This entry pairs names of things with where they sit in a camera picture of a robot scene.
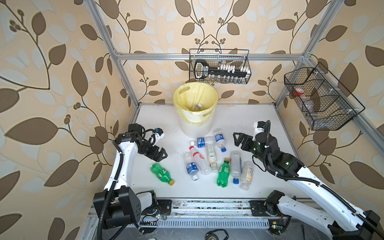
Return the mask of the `green soda bottle yellow cap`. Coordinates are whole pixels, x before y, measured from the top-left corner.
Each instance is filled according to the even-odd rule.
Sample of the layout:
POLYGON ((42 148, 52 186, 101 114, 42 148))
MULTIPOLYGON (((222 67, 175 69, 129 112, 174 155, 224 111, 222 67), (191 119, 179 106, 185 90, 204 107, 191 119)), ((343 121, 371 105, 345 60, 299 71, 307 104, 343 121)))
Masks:
POLYGON ((151 172, 163 183, 173 186, 175 181, 172 179, 171 174, 163 168, 159 163, 155 163, 150 168, 151 172))

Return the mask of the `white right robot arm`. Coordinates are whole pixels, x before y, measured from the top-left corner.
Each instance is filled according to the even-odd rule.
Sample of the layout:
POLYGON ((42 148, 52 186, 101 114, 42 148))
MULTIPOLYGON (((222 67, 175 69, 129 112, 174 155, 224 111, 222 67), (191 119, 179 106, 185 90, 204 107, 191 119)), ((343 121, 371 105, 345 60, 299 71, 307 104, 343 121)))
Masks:
POLYGON ((269 195, 267 205, 307 223, 332 240, 371 240, 374 235, 381 239, 384 237, 379 229, 380 217, 375 212, 353 206, 319 180, 298 158, 282 152, 272 135, 258 133, 251 137, 234 133, 233 137, 235 146, 252 153, 268 173, 303 191, 321 210, 299 203, 279 191, 269 195))

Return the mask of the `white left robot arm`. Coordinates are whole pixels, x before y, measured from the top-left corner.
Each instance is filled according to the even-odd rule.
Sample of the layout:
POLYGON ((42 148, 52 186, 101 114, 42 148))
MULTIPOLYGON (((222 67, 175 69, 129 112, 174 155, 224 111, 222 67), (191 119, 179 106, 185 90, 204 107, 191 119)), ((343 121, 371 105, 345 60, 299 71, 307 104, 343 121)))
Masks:
POLYGON ((104 230, 117 228, 118 231, 112 236, 115 240, 129 225, 134 225, 145 234, 140 220, 146 216, 159 218, 162 208, 156 193, 149 190, 136 194, 131 185, 137 155, 156 163, 167 158, 166 150, 156 146, 164 135, 161 128, 146 130, 140 124, 130 124, 127 132, 112 141, 117 150, 112 172, 103 191, 96 193, 93 199, 99 218, 96 231, 99 240, 103 238, 104 230))

